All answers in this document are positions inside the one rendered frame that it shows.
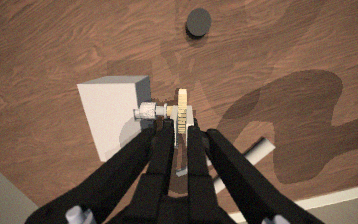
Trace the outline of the grey rectangular bar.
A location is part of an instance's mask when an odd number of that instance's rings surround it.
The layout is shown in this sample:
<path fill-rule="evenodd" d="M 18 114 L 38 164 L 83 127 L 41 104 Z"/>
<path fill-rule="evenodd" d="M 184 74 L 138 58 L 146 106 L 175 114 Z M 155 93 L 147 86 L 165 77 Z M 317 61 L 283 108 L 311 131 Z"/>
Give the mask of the grey rectangular bar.
<path fill-rule="evenodd" d="M 207 158 L 207 163 L 208 163 L 208 166 L 212 165 L 208 158 Z M 178 175 L 178 177 L 187 174 L 187 166 L 176 170 L 176 174 Z"/>

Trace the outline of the long grey metal bar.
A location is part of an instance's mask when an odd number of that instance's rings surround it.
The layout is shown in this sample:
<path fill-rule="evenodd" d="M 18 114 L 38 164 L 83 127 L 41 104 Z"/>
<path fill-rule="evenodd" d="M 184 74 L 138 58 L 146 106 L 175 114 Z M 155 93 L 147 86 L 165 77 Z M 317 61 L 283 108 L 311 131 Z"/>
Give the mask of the long grey metal bar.
<path fill-rule="evenodd" d="M 267 139 L 264 138 L 256 146 L 254 146 L 249 152 L 247 152 L 244 157 L 253 165 L 259 162 L 264 158 L 268 153 L 270 153 L 276 147 Z M 225 188 L 220 177 L 216 178 L 214 181 L 214 187 L 216 194 Z"/>

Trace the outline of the dark grey disc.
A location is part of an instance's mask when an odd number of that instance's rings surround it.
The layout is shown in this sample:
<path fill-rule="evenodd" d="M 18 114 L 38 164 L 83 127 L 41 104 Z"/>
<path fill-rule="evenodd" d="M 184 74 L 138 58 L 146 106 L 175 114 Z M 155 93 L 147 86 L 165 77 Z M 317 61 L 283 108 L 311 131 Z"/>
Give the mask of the dark grey disc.
<path fill-rule="evenodd" d="M 189 13 L 186 26 L 190 35 L 202 37 L 211 27 L 211 16 L 207 10 L 196 8 Z"/>

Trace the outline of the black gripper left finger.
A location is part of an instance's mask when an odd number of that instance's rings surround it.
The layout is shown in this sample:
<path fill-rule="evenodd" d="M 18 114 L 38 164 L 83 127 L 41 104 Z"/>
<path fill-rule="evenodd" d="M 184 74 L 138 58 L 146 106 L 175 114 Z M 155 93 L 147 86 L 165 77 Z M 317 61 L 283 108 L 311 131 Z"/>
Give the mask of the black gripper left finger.
<path fill-rule="evenodd" d="M 102 224 L 148 163 L 119 224 L 156 224 L 161 196 L 169 191 L 177 132 L 178 105 L 173 105 L 160 131 L 142 130 L 82 183 L 38 208 L 24 224 Z"/>

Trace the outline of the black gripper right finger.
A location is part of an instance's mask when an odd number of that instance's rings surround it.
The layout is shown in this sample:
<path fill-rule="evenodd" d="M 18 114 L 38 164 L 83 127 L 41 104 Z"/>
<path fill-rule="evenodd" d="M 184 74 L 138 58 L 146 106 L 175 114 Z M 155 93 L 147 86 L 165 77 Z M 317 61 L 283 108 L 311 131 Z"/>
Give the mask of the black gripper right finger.
<path fill-rule="evenodd" d="M 190 224 L 223 224 L 205 154 L 248 224 L 325 224 L 281 194 L 220 131 L 201 131 L 192 106 L 186 146 Z"/>

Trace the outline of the white rectangular block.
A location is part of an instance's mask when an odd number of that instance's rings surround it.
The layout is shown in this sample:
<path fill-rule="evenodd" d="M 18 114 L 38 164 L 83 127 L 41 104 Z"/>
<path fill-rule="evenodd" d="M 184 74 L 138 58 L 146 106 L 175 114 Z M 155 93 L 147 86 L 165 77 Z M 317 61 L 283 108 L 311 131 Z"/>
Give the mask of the white rectangular block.
<path fill-rule="evenodd" d="M 105 76 L 77 86 L 101 161 L 154 128 L 158 104 L 151 101 L 149 75 Z"/>

